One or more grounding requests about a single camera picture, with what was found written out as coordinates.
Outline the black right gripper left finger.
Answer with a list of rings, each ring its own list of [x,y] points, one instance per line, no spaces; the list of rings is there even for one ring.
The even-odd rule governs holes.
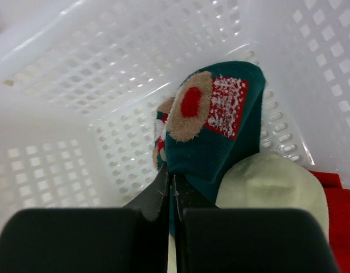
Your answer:
[[[25,209],[0,234],[0,272],[166,272],[166,166],[121,208]]]

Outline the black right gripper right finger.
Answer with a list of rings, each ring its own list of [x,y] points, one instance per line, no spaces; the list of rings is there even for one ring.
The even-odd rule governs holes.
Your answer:
[[[316,219],[301,209],[220,209],[172,178],[178,272],[338,272]]]

